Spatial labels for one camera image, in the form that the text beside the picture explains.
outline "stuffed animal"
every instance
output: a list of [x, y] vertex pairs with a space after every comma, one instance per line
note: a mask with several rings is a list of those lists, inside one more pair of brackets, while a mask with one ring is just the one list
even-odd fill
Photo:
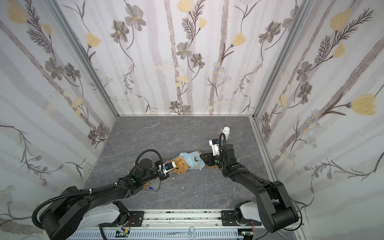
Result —
[[200, 151], [194, 151], [191, 153], [182, 152], [178, 157], [175, 157], [171, 161], [175, 162], [176, 168], [171, 170], [171, 172], [176, 172], [178, 174], [184, 174], [188, 169], [201, 169], [205, 167], [204, 161], [200, 158]]

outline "robotic arm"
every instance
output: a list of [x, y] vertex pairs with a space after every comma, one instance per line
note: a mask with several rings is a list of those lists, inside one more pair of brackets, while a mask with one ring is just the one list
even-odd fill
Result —
[[[299, 220], [295, 207], [281, 182], [270, 182], [249, 172], [244, 165], [236, 161], [232, 146], [229, 145], [226, 149], [225, 140], [223, 149], [220, 148], [221, 144], [217, 139], [213, 139], [212, 142], [219, 144], [219, 151], [216, 151], [216, 154], [202, 154], [200, 157], [208, 166], [219, 166], [224, 177], [242, 184], [256, 196], [256, 209], [261, 222], [269, 232], [275, 232]], [[150, 159], [142, 159], [140, 163], [138, 162], [140, 157], [148, 151], [155, 152], [159, 156], [160, 160], [155, 163], [155, 166], [152, 166]], [[95, 222], [101, 223], [97, 222], [100, 218], [116, 226], [124, 225], [130, 216], [121, 202], [115, 201], [109, 205], [101, 205], [133, 196], [143, 189], [145, 183], [156, 178], [167, 179], [168, 172], [175, 167], [175, 162], [163, 164], [156, 150], [145, 150], [137, 157], [135, 166], [127, 176], [118, 178], [114, 184], [94, 189], [78, 190], [75, 186], [69, 187], [60, 196], [40, 204], [32, 214], [32, 222], [44, 229], [51, 240], [67, 239], [76, 230], [95, 225]], [[37, 213], [48, 204], [50, 205], [41, 213], [39, 221]]]

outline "teddy bear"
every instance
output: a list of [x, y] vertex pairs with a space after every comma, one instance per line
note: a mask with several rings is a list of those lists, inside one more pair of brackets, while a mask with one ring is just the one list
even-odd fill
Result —
[[[172, 169], [171, 172], [184, 174], [188, 169], [196, 170], [205, 167], [205, 162], [201, 159], [200, 154], [202, 154], [200, 151], [194, 151], [191, 153], [182, 152], [178, 157], [167, 161], [167, 163], [174, 161], [176, 163], [176, 167]], [[216, 169], [218, 168], [218, 166], [206, 167]]]

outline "gray marble floor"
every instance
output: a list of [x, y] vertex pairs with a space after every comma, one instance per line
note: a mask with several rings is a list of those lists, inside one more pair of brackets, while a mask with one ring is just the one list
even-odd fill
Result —
[[[145, 149], [156, 149], [163, 161], [180, 152], [211, 152], [208, 141], [218, 138], [219, 125], [230, 127], [229, 144], [237, 160], [250, 171], [268, 179], [256, 139], [247, 117], [119, 117], [101, 153], [87, 188], [110, 184], [133, 166]], [[144, 158], [158, 160], [154, 153]], [[242, 185], [222, 176], [218, 169], [170, 173], [158, 191], [142, 190], [122, 199], [128, 209], [220, 209], [255, 197]]]

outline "plush toy head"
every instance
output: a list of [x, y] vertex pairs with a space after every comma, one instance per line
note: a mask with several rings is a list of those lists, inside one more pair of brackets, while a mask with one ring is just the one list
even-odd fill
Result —
[[176, 172], [178, 174], [184, 174], [188, 169], [192, 169], [187, 162], [185, 161], [185, 158], [182, 156], [175, 157], [171, 161], [167, 162], [175, 162], [176, 163], [176, 168], [172, 169], [171, 172]]

